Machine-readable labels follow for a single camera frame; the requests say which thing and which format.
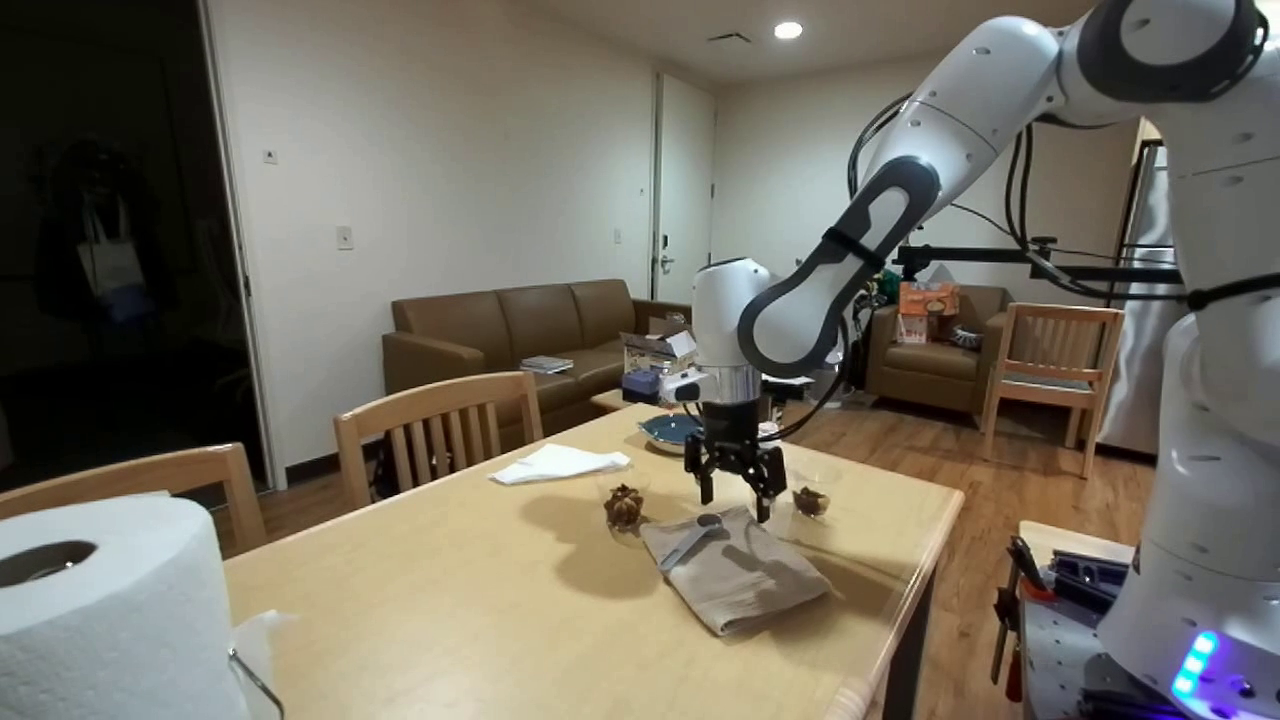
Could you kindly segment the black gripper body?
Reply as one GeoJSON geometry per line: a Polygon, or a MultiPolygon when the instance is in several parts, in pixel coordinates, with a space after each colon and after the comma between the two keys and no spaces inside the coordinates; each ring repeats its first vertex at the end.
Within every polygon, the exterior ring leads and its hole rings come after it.
{"type": "Polygon", "coordinates": [[[710,403],[702,420],[702,473],[766,477],[761,403],[710,403]]]}

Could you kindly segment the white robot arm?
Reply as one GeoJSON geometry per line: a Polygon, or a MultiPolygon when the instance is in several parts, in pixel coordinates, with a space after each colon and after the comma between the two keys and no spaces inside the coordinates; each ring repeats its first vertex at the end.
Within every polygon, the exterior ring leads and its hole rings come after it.
{"type": "Polygon", "coordinates": [[[1101,0],[978,23],[903,100],[843,217],[777,278],[696,278],[710,454],[757,466],[769,374],[805,374],[902,238],[1035,121],[1150,121],[1187,310],[1165,334],[1156,484],[1101,647],[1191,716],[1280,720],[1280,48],[1253,0],[1101,0]]]}

